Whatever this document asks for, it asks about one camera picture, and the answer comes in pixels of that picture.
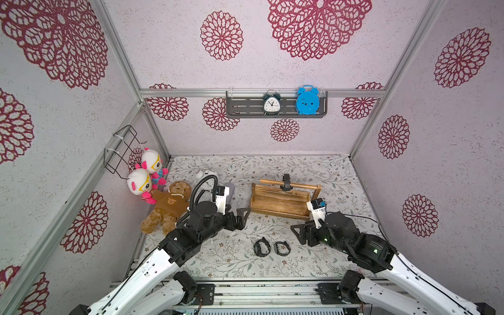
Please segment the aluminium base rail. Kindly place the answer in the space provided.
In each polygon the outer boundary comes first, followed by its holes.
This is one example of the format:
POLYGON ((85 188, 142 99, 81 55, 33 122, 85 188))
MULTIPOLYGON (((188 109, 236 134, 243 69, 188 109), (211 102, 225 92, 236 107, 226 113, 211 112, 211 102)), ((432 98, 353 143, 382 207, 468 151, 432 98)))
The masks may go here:
POLYGON ((200 281, 185 290, 164 281, 140 296, 132 307, 110 314, 431 314, 428 307, 382 281, 368 286, 363 301, 337 295, 339 281, 200 281))

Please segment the blue alarm clock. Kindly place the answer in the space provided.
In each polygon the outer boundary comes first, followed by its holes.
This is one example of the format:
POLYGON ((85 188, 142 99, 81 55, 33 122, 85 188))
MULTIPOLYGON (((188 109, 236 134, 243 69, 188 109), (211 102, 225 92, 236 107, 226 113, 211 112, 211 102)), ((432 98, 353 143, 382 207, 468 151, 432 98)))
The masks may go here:
POLYGON ((316 115, 320 107, 319 91, 312 85, 304 85, 298 89, 295 103, 299 115, 316 115))

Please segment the white pink plush doll front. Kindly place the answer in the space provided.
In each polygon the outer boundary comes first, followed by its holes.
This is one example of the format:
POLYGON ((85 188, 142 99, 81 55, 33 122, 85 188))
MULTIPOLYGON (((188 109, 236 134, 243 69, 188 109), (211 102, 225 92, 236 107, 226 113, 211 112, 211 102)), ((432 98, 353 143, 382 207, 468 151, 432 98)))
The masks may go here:
POLYGON ((152 179, 145 169, 135 169, 127 177, 127 186, 130 192, 142 201, 154 205, 157 201, 153 198, 152 179))

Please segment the black watch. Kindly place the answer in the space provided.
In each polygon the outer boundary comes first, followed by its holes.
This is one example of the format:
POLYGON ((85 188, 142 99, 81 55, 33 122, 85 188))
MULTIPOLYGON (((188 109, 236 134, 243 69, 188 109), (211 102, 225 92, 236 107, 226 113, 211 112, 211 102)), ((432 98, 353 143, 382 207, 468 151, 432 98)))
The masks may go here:
POLYGON ((280 188, 283 191, 288 192, 288 191, 293 190, 293 187, 291 185, 290 175, 288 173, 286 173, 286 174, 283 175, 282 180, 283 180, 283 185, 281 185, 280 188))
POLYGON ((274 252, 282 257, 287 257, 291 253, 291 246, 287 241, 274 243, 274 252))
POLYGON ((265 237, 253 244, 253 251, 257 257, 267 257, 271 253, 271 245, 265 237))

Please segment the grey glasses case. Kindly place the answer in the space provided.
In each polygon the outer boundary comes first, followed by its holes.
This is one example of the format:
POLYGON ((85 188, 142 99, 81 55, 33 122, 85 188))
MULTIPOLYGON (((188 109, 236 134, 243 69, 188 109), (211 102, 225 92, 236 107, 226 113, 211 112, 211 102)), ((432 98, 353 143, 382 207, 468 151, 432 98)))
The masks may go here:
POLYGON ((232 201, 232 198, 234 195, 235 185, 232 184, 231 182, 228 182, 228 183, 225 183, 224 186, 227 187, 227 189, 229 189, 229 194, 226 199, 226 210, 230 211, 230 209, 232 207, 231 201, 232 201))

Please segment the dark green alarm clock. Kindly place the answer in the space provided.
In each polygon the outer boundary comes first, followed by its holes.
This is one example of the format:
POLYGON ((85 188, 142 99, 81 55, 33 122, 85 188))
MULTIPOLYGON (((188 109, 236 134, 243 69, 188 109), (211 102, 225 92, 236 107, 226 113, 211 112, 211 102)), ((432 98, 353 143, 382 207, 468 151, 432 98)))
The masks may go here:
POLYGON ((279 94, 266 94, 263 97, 263 113, 266 116, 279 115, 282 109, 281 96, 279 94))

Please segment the white alarm clock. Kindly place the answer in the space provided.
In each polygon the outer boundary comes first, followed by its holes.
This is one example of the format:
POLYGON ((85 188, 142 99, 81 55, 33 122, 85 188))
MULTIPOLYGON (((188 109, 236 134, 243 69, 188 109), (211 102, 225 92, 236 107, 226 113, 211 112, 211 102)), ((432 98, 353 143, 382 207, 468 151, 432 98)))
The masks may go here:
POLYGON ((197 182, 200 182, 202 179, 204 179, 210 175, 218 177, 217 172, 215 172, 211 169, 198 169, 196 172, 196 180, 197 180, 197 182))

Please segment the brown teddy bear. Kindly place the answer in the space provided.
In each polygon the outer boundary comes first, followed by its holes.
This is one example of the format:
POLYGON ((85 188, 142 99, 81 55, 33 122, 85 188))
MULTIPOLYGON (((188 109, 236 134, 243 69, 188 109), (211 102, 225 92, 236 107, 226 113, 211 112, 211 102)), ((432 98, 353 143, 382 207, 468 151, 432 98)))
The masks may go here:
POLYGON ((191 186, 183 181, 174 182, 164 192, 154 191, 154 199, 157 202, 141 223, 141 232, 151 234, 160 225, 164 235, 169 234, 176 228, 177 221, 188 211, 191 194, 191 186))

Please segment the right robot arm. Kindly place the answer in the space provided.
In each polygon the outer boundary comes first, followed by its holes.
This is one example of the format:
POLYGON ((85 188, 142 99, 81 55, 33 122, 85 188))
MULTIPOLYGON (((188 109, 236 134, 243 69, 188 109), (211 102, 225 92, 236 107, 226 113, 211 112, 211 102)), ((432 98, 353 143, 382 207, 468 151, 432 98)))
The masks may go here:
POLYGON ((353 220, 337 212, 293 225, 300 244, 326 245, 347 255, 350 262, 385 278, 405 291, 402 295, 348 270, 324 295, 347 304, 369 304, 393 314, 495 314, 488 303, 460 297, 413 265, 386 239, 359 231, 353 220))

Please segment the white pink plush doll back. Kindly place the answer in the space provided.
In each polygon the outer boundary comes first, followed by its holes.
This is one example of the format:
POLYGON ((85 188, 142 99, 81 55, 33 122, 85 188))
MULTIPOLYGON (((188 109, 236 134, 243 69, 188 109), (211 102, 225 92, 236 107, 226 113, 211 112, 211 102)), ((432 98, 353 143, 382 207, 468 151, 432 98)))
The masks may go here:
POLYGON ((164 168, 160 154, 146 148, 142 154, 139 164, 135 164, 135 169, 145 169, 152 180, 153 189, 158 189, 160 185, 165 185, 164 177, 169 173, 169 169, 164 168))

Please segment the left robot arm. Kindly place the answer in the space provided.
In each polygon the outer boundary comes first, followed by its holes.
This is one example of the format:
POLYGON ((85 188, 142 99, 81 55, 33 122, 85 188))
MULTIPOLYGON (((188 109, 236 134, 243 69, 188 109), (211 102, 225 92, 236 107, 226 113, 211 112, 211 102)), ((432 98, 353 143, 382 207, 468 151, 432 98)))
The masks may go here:
POLYGON ((250 212, 250 208, 240 208, 220 213, 213 202, 198 203, 182 216, 183 224, 167 234, 117 288, 90 306, 78 305, 70 313, 139 314, 140 307, 150 307, 156 314, 165 307, 190 302, 196 295, 197 283, 180 267, 222 229, 244 229, 250 212))

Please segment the grey wall shelf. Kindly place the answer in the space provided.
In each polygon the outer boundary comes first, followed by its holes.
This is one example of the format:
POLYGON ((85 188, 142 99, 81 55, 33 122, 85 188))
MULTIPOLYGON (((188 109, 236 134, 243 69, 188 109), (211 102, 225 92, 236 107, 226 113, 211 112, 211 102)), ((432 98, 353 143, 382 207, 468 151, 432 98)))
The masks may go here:
POLYGON ((237 93, 226 92, 226 111, 229 118, 323 118, 328 113, 328 93, 320 94, 320 106, 315 115, 299 115, 295 109, 297 96, 284 97, 281 96, 280 112, 276 115, 265 114, 264 109, 264 93, 259 96, 243 96, 237 93))

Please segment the white pink plush doll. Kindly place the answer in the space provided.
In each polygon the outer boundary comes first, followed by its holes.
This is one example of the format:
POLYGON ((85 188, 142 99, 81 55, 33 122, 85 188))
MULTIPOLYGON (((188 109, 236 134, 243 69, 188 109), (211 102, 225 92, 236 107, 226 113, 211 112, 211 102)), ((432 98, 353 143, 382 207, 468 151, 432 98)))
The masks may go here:
POLYGON ((169 169, 164 168, 160 154, 146 148, 142 154, 139 164, 135 164, 135 169, 145 169, 152 180, 153 189, 158 189, 160 185, 165 185, 164 177, 169 173, 169 169))
POLYGON ((127 186, 130 192, 142 201, 154 205, 157 201, 153 198, 152 179, 145 169, 135 169, 127 177, 127 186))

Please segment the wooden watch stand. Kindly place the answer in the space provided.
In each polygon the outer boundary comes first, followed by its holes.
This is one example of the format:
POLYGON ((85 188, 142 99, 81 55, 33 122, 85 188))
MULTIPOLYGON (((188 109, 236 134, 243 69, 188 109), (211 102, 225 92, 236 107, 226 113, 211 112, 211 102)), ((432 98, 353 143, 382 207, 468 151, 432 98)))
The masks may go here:
POLYGON ((292 190, 282 190, 283 182, 261 179, 251 184, 250 209, 263 215, 309 220, 308 202, 317 199, 322 185, 291 183, 292 190))

